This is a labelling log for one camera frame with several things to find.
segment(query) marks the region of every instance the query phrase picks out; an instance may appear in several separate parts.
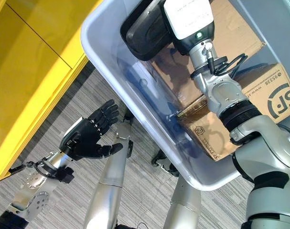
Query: silver robot leg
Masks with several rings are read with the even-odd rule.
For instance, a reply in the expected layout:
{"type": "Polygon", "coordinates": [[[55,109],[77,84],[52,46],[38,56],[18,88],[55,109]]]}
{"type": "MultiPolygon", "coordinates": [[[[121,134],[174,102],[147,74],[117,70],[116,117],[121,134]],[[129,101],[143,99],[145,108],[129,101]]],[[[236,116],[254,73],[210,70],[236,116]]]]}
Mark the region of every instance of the silver robot leg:
{"type": "Polygon", "coordinates": [[[130,151],[131,124],[123,122],[117,130],[115,143],[123,148],[109,157],[102,177],[89,204],[84,229],[113,229],[121,200],[126,160],[130,151]]]}
{"type": "Polygon", "coordinates": [[[201,211],[201,193],[180,175],[174,190],[164,229],[195,229],[201,211]]]}

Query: shipping box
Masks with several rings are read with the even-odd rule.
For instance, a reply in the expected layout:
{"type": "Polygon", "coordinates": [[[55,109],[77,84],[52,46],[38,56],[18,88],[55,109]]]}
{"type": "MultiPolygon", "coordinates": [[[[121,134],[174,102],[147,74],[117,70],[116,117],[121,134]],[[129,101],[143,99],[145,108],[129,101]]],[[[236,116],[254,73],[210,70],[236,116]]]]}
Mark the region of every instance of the shipping box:
{"type": "MultiPolygon", "coordinates": [[[[228,0],[214,0],[211,7],[215,22],[213,43],[218,57],[227,56],[231,61],[242,53],[252,56],[261,49],[260,39],[228,0]]],[[[178,98],[180,109],[202,95],[190,78],[194,68],[189,56],[182,56],[173,44],[162,49],[150,62],[178,98]]]]}
{"type": "MultiPolygon", "coordinates": [[[[290,115],[290,79],[281,64],[266,65],[238,76],[243,93],[259,109],[278,123],[290,115]]],[[[218,161],[233,153],[229,132],[207,108],[203,95],[178,114],[180,123],[207,153],[218,161]]]]}

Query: gray carpet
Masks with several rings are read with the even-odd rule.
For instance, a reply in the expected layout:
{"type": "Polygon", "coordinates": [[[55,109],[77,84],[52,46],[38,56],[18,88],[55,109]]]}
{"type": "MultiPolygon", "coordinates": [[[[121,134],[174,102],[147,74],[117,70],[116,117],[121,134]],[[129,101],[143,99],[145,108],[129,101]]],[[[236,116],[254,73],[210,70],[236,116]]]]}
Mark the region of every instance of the gray carpet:
{"type": "MultiPolygon", "coordinates": [[[[29,142],[18,161],[37,161],[48,152],[56,150],[64,132],[80,117],[88,117],[105,101],[114,99],[120,113],[124,105],[97,70],[88,64],[53,109],[43,125],[29,142]]],[[[100,141],[111,144],[116,125],[100,141]]],[[[177,179],[150,161],[158,147],[136,121],[132,128],[134,148],[126,166],[122,202],[118,222],[136,227],[145,222],[149,229],[161,229],[170,206],[177,179]]],[[[28,229],[81,229],[91,195],[98,183],[106,160],[82,159],[71,164],[75,179],[69,184],[59,184],[49,206],[32,221],[28,229]]],[[[24,183],[26,169],[0,182],[0,214],[12,200],[14,193],[24,183]]],[[[199,229],[239,229],[245,221],[247,196],[252,184],[242,177],[222,188],[202,192],[202,211],[199,229]]]]}

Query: yellow cabinet door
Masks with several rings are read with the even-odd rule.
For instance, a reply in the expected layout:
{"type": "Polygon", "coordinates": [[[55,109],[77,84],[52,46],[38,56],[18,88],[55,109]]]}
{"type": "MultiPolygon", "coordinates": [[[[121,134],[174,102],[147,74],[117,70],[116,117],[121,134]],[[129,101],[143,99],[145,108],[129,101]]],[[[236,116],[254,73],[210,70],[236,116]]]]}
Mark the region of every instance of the yellow cabinet door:
{"type": "Polygon", "coordinates": [[[5,4],[0,12],[0,179],[47,116],[70,70],[5,4]]]}
{"type": "Polygon", "coordinates": [[[81,25],[102,0],[7,0],[7,4],[74,68],[84,53],[81,25]]]}

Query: translucent plastic bin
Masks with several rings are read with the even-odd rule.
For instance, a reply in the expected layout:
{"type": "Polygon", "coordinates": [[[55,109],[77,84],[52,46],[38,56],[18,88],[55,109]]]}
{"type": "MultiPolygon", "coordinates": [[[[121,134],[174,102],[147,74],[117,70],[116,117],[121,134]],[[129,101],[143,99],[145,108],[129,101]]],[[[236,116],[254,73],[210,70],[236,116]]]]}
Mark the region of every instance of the translucent plastic bin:
{"type": "Polygon", "coordinates": [[[163,82],[131,54],[120,36],[121,24],[138,3],[104,0],[82,26],[82,46],[186,181],[199,190],[217,189],[239,176],[232,158],[215,162],[193,142],[177,123],[173,114],[178,108],[163,82]]]}

